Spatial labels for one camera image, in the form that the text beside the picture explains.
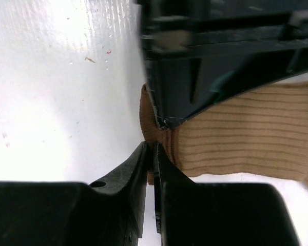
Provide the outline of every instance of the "debris speck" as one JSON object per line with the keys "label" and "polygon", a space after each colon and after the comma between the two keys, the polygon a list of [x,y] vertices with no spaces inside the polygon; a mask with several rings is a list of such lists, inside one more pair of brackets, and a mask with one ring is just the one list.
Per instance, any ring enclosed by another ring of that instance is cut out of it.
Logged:
{"label": "debris speck", "polygon": [[93,60],[93,59],[91,59],[91,58],[84,58],[84,60],[87,60],[87,61],[89,61],[89,62],[92,62],[92,63],[95,63],[95,61]]}

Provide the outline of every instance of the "ribbed sock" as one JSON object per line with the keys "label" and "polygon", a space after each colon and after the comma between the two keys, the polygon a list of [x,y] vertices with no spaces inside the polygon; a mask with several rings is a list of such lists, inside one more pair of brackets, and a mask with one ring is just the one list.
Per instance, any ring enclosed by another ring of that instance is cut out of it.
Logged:
{"label": "ribbed sock", "polygon": [[308,186],[308,83],[247,92],[167,131],[157,129],[144,87],[140,119],[145,140],[161,142],[187,176],[247,172]]}

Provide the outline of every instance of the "black plastic part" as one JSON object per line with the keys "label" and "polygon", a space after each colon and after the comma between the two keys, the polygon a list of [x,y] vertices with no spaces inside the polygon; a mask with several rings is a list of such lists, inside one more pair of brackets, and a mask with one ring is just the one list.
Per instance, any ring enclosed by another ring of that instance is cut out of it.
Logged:
{"label": "black plastic part", "polygon": [[140,42],[159,128],[308,72],[308,0],[140,1]]}
{"label": "black plastic part", "polygon": [[155,147],[162,245],[299,245],[283,199],[260,183],[194,183]]}
{"label": "black plastic part", "polygon": [[137,245],[147,167],[142,143],[120,166],[83,183],[0,182],[0,246]]}

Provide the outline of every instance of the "white wall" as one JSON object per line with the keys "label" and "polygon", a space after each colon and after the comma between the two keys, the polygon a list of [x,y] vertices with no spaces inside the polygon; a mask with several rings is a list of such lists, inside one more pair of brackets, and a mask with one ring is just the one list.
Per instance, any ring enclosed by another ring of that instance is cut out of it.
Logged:
{"label": "white wall", "polygon": [[[136,13],[129,0],[0,0],[0,180],[91,182],[142,141]],[[272,182],[308,245],[308,191],[296,182],[196,180]],[[160,245],[147,195],[139,245]]]}

